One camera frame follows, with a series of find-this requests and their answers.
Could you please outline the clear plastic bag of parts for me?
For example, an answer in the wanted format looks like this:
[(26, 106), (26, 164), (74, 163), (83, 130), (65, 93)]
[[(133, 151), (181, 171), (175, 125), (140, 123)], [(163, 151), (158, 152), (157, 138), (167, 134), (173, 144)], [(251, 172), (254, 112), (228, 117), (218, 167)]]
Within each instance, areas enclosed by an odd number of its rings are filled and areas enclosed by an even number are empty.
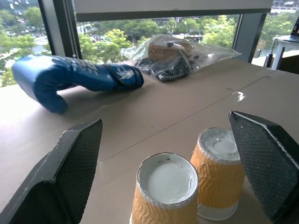
[(163, 34), (155, 35), (137, 47), (122, 49), (121, 54), (133, 61), (141, 72), (161, 83), (241, 55), (234, 49)]

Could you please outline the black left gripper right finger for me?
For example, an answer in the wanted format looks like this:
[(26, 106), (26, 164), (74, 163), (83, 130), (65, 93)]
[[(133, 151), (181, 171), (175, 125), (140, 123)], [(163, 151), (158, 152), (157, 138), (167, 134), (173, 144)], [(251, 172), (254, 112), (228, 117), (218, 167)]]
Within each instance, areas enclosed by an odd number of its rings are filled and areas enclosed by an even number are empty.
[(299, 224), (299, 144), (264, 118), (231, 111), (229, 122), (245, 174), (273, 224)]

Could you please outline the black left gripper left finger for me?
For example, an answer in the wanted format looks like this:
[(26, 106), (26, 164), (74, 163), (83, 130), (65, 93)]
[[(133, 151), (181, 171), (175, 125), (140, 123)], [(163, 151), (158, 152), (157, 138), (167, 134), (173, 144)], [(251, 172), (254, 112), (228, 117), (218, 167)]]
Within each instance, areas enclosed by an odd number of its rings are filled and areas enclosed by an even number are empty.
[(0, 213), (0, 224), (79, 224), (96, 172), (102, 130), (102, 119), (65, 130)]

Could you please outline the white side table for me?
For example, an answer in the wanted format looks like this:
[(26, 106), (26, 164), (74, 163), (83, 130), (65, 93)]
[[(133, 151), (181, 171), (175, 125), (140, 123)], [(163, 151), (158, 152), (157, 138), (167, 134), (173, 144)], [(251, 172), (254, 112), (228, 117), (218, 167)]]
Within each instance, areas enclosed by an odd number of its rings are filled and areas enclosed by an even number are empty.
[(272, 39), (273, 43), (278, 42), (278, 46), (271, 69), (277, 70), (285, 49), (299, 50), (299, 36), (283, 35), (273, 37)]

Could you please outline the white roller blind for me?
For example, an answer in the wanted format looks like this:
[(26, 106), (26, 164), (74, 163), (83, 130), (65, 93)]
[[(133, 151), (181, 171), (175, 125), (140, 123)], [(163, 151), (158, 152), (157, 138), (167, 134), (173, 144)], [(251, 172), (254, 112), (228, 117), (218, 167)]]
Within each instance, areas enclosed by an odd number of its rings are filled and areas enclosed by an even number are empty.
[(271, 11), (273, 0), (73, 0), (77, 21), (111, 21)]

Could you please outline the orange ribbed paper cup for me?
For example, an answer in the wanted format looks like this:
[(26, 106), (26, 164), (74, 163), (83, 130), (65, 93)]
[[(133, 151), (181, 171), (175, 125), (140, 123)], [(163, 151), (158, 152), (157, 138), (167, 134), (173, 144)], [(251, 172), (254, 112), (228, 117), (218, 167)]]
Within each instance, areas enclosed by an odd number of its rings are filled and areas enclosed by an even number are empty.
[(214, 221), (230, 218), (238, 207), (245, 179), (233, 132), (216, 127), (202, 131), (191, 164), (199, 179), (198, 216)]
[(198, 224), (198, 175), (175, 153), (146, 158), (136, 174), (129, 224)]

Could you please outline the blue boxing glove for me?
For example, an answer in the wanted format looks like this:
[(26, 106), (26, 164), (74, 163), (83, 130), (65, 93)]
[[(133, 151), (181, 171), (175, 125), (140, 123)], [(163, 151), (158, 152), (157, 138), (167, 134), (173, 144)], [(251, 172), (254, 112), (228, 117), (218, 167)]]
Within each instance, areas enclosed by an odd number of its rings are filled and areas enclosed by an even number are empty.
[(16, 83), (53, 113), (63, 113), (66, 101), (58, 91), (82, 86), (90, 91), (133, 90), (143, 86), (142, 73), (126, 64), (94, 64), (64, 56), (29, 55), (12, 66)]

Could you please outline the dark window frame post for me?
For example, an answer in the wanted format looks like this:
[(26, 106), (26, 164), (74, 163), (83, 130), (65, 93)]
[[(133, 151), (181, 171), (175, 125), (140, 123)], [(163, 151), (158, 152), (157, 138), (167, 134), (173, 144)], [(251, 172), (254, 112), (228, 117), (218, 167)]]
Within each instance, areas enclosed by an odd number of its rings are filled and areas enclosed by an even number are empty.
[(251, 63), (267, 14), (241, 14), (237, 23), (232, 48), (241, 53), (238, 60)]
[(81, 59), (73, 0), (37, 0), (53, 55)]

